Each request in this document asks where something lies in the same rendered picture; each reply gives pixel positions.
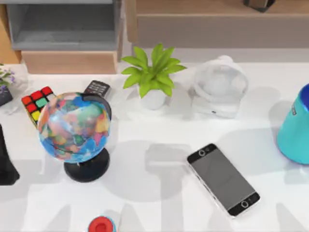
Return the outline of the wooden cupboard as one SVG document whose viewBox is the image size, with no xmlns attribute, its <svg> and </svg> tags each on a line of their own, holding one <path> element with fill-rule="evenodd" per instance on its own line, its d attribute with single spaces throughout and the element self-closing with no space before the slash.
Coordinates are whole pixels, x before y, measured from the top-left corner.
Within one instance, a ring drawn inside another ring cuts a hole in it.
<svg viewBox="0 0 309 232">
<path fill-rule="evenodd" d="M 0 4 L 0 63 L 20 64 L 21 60 L 21 51 L 12 49 L 6 5 Z"/>
</svg>

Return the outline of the pale wooden drawer front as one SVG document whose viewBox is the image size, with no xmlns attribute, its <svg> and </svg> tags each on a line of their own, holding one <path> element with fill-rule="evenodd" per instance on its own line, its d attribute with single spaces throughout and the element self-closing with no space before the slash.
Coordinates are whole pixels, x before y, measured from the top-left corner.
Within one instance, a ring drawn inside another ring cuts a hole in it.
<svg viewBox="0 0 309 232">
<path fill-rule="evenodd" d="M 30 74 L 115 74 L 117 51 L 22 51 Z"/>
</svg>

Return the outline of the purple flowers in dark pot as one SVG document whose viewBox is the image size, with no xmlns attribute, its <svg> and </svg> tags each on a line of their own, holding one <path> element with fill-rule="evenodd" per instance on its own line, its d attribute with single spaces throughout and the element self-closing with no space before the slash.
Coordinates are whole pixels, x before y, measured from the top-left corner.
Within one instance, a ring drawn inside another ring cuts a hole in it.
<svg viewBox="0 0 309 232">
<path fill-rule="evenodd" d="M 0 106 L 7 104 L 13 99 L 9 86 L 14 83 L 15 72 L 11 69 L 5 69 L 4 64 L 0 62 Z"/>
</svg>

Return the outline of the black and grey smartphone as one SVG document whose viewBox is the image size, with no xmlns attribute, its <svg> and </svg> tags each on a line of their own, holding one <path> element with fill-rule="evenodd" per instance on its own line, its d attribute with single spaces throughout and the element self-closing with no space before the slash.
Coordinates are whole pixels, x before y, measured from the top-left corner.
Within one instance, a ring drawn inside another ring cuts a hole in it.
<svg viewBox="0 0 309 232">
<path fill-rule="evenodd" d="M 260 200 L 260 195 L 224 153 L 211 143 L 186 158 L 195 176 L 231 217 Z"/>
</svg>

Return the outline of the colourful puzzle cube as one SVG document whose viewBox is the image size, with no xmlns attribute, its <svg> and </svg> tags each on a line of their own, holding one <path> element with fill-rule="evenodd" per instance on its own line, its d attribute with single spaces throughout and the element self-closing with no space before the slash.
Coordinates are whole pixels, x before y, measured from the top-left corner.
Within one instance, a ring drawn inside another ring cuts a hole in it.
<svg viewBox="0 0 309 232">
<path fill-rule="evenodd" d="M 56 95 L 49 86 L 45 86 L 30 95 L 21 98 L 21 102 L 35 127 L 37 127 L 38 119 L 42 109 Z"/>
</svg>

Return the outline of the colourful globe on black stand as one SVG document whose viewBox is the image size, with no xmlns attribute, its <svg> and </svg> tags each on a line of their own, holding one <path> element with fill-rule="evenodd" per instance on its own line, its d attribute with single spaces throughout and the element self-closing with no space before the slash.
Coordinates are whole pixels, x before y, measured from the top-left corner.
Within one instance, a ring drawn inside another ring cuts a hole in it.
<svg viewBox="0 0 309 232">
<path fill-rule="evenodd" d="M 105 145 L 111 120 L 110 104 L 98 94 L 66 92 L 43 107 L 36 128 L 42 146 L 63 162 L 66 174 L 87 183 L 102 177 L 109 167 Z"/>
</svg>

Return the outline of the white desk fan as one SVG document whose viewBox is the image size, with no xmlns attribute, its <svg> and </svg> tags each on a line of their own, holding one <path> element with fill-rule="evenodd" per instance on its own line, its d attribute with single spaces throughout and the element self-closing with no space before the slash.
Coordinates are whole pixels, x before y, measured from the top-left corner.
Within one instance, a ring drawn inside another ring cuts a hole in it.
<svg viewBox="0 0 309 232">
<path fill-rule="evenodd" d="M 192 87 L 194 111 L 235 118 L 249 82 L 244 70 L 230 56 L 222 55 L 198 66 Z"/>
</svg>

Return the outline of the red and blue round object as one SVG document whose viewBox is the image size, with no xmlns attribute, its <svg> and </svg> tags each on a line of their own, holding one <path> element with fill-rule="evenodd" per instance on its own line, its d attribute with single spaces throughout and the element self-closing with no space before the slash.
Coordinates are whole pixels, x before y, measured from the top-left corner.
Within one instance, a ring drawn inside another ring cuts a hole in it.
<svg viewBox="0 0 309 232">
<path fill-rule="evenodd" d="M 88 232 L 117 232 L 117 230 L 112 219 L 100 216 L 90 222 Z"/>
</svg>

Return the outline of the green plant in white pot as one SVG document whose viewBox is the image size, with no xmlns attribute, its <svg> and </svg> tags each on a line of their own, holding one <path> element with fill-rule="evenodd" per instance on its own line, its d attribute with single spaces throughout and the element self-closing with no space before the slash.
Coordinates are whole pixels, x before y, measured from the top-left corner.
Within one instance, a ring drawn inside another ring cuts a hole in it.
<svg viewBox="0 0 309 232">
<path fill-rule="evenodd" d="M 187 68 L 179 59 L 172 57 L 174 49 L 174 46 L 165 49 L 162 43 L 158 43 L 148 58 L 142 48 L 135 46 L 134 55 L 121 58 L 130 64 L 121 71 L 121 74 L 127 75 L 123 89 L 137 86 L 141 104 L 149 110 L 161 108 L 166 98 L 172 96 L 175 85 L 170 75 Z"/>
</svg>

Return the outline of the wooden shelf unit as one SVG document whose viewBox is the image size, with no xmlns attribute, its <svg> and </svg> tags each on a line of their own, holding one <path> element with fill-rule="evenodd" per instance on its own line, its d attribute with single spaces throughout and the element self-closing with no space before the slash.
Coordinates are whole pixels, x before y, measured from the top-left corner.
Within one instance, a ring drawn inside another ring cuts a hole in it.
<svg viewBox="0 0 309 232">
<path fill-rule="evenodd" d="M 309 0 L 276 0 L 264 13 L 243 0 L 124 0 L 127 39 L 153 47 L 309 48 Z"/>
</svg>

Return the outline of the black calculator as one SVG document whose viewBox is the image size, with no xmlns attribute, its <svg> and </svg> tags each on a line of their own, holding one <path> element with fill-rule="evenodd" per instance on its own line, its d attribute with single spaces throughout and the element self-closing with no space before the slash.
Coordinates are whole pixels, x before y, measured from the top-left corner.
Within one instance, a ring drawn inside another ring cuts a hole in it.
<svg viewBox="0 0 309 232">
<path fill-rule="evenodd" d="M 105 98 L 108 96 L 110 90 L 111 90 L 110 85 L 98 80 L 92 80 L 84 90 L 84 93 L 97 94 L 101 98 Z"/>
</svg>

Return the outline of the teal blue cup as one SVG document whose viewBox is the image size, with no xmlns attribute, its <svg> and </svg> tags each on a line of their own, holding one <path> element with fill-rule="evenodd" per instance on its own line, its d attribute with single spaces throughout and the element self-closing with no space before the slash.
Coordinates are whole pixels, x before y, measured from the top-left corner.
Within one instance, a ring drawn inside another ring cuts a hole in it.
<svg viewBox="0 0 309 232">
<path fill-rule="evenodd" d="M 301 88 L 277 135 L 280 152 L 309 165 L 309 83 Z"/>
</svg>

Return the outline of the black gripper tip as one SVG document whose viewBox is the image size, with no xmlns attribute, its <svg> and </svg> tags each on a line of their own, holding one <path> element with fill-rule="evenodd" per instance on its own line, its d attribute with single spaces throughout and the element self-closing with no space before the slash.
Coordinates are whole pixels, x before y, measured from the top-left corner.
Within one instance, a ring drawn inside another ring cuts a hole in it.
<svg viewBox="0 0 309 232">
<path fill-rule="evenodd" d="M 19 178 L 20 175 L 10 160 L 0 124 L 0 186 L 14 185 Z"/>
</svg>

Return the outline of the black object on shelf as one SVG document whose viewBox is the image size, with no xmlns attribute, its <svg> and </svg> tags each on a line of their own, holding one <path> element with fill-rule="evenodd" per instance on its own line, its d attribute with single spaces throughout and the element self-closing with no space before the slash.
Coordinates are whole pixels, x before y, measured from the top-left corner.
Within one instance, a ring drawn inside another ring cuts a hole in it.
<svg viewBox="0 0 309 232">
<path fill-rule="evenodd" d="M 267 11 L 276 0 L 243 0 L 243 4 L 258 12 L 264 13 Z"/>
</svg>

